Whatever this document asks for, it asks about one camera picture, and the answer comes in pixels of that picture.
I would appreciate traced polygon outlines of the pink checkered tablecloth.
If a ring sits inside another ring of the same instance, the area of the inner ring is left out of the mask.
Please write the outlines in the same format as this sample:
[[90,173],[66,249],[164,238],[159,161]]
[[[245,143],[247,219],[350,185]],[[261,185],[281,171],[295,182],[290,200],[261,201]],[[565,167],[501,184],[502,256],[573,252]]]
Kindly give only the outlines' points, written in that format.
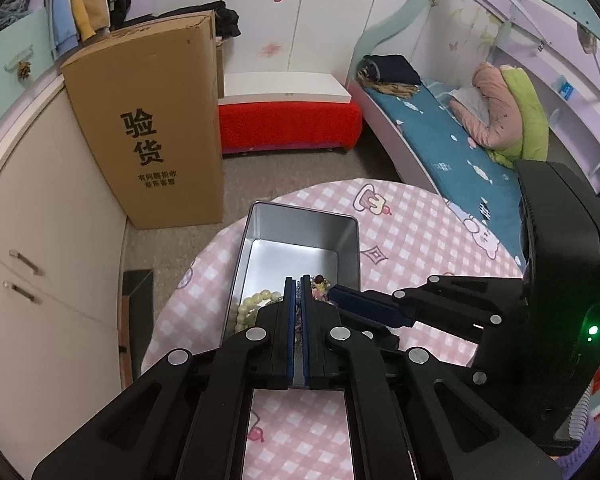
[[[447,200],[420,188],[353,179],[302,188],[278,202],[358,219],[361,284],[393,292],[431,274],[521,274],[521,255]],[[201,251],[158,316],[142,367],[174,348],[218,346],[245,222],[222,229]],[[246,446],[247,479],[352,478],[348,427],[339,392],[258,391]]]

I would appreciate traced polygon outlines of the blue patterned mattress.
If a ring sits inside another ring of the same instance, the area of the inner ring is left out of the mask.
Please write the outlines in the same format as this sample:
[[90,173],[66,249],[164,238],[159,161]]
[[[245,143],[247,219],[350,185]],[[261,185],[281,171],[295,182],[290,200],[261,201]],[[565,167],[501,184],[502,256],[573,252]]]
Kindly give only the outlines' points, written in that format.
[[428,79],[408,99],[359,84],[349,90],[402,180],[440,194],[488,258],[508,252],[522,268],[518,177],[456,120],[454,88]]

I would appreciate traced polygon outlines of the grey metal tin box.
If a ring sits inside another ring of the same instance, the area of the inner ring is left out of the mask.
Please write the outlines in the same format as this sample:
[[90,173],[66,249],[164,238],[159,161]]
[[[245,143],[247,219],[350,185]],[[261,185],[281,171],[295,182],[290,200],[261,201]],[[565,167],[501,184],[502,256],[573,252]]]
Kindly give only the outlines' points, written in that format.
[[286,278],[321,275],[358,289],[360,231],[346,214],[255,202],[242,231],[228,293],[223,338],[235,333],[238,307],[262,290],[282,292]]

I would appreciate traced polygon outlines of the pink green plush pillow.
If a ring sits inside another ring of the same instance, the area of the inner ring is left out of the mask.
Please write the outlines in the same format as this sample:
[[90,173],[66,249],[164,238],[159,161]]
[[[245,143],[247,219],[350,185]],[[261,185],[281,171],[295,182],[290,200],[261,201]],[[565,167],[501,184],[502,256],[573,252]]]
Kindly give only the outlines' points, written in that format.
[[522,68],[480,63],[469,87],[450,92],[449,108],[494,162],[512,168],[521,159],[547,160],[550,127]]

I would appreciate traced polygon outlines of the cream curved cabinet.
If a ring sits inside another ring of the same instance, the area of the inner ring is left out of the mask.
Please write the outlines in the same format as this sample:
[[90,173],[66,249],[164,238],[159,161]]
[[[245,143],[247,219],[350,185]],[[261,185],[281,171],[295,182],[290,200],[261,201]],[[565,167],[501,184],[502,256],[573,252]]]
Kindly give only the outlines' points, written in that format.
[[55,78],[0,128],[0,451],[23,477],[120,392],[125,225]]

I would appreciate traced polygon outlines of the red storage bench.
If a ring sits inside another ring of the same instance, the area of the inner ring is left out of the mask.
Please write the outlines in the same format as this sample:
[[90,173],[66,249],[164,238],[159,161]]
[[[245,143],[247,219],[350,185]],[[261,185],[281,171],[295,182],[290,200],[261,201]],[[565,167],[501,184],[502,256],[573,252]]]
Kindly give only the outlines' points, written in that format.
[[331,74],[252,72],[224,76],[219,99],[225,155],[342,148],[358,143],[360,107]]

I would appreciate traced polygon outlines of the folded dark clothes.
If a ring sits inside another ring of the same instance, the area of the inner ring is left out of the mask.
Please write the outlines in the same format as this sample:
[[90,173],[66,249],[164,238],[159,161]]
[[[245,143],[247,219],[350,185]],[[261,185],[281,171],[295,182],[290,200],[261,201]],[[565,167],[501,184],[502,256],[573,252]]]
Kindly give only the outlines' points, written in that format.
[[422,78],[400,54],[365,55],[358,63],[356,80],[367,89],[408,99],[418,92]]

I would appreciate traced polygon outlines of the large cardboard box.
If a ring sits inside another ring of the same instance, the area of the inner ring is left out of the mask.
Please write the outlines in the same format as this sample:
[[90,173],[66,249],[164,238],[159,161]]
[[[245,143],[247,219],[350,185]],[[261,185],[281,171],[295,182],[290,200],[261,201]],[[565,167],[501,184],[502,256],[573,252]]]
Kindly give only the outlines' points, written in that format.
[[223,219],[214,16],[113,32],[61,66],[84,138],[139,230]]

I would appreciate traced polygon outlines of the black clothes pile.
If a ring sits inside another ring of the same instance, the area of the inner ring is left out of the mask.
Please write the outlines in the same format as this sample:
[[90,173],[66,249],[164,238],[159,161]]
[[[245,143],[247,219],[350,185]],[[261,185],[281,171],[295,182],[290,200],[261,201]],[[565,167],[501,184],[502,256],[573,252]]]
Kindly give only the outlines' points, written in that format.
[[201,4],[200,6],[182,6],[181,8],[158,15],[145,14],[124,22],[124,27],[139,25],[159,18],[173,18],[185,14],[211,12],[214,15],[215,37],[221,39],[235,38],[240,35],[238,13],[226,6],[223,0]]

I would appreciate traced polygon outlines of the mint drawer unit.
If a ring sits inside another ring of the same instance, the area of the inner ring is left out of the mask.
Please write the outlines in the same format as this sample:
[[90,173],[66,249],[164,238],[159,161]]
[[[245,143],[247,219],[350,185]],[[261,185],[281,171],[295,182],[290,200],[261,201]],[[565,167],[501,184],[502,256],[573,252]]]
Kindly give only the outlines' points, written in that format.
[[0,118],[52,65],[44,8],[0,30]]

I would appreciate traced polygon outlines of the teal bunk bed frame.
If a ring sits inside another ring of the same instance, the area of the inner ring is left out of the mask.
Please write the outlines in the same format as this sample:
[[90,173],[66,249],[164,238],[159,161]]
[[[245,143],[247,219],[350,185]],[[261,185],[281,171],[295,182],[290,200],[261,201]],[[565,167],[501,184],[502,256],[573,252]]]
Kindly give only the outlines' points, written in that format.
[[[513,61],[554,96],[550,126],[595,191],[600,191],[600,19],[585,0],[472,0],[500,20],[489,58]],[[350,66],[409,28],[432,0],[406,0],[370,27],[354,47]]]

